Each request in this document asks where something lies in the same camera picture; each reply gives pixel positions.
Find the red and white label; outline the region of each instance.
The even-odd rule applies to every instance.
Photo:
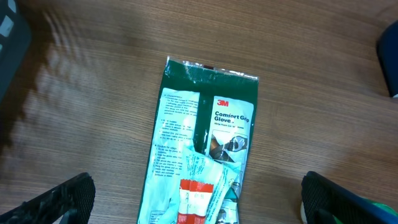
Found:
[[[204,224],[212,193],[212,184],[181,180],[177,224]]]

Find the black object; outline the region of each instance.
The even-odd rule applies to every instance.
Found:
[[[15,0],[0,0],[0,101],[32,39]]]
[[[389,26],[377,43],[377,56],[391,97],[398,97],[398,21]]]
[[[218,146],[217,148],[210,150],[209,155],[213,159],[218,159],[227,162],[234,162],[232,158],[230,158],[230,156],[225,152],[224,145]]]
[[[94,205],[95,186],[82,173],[0,216],[0,224],[87,224]]]
[[[333,216],[344,224],[398,223],[394,215],[316,172],[308,172],[301,185],[308,224],[335,223]]]

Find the wooden table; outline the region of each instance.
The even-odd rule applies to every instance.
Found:
[[[376,40],[395,0],[25,0],[1,103],[0,213],[89,172],[90,223],[135,223],[166,57],[260,77],[241,223],[299,223],[314,170],[398,209],[398,102]]]

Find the glove package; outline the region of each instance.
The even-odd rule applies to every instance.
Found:
[[[239,222],[237,202],[252,142],[257,91],[258,77],[167,59],[138,224],[189,224],[185,217],[198,216],[189,207],[198,205],[203,195],[211,199],[201,208],[205,217],[200,212],[201,218],[196,218],[200,223]],[[182,188],[187,182],[212,185],[214,192],[192,193]],[[184,208],[178,218],[180,204]]]

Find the sealed package top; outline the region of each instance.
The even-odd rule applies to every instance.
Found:
[[[167,59],[137,223],[176,223],[181,179],[214,186],[205,223],[216,222],[224,199],[237,201],[257,91],[257,77]]]

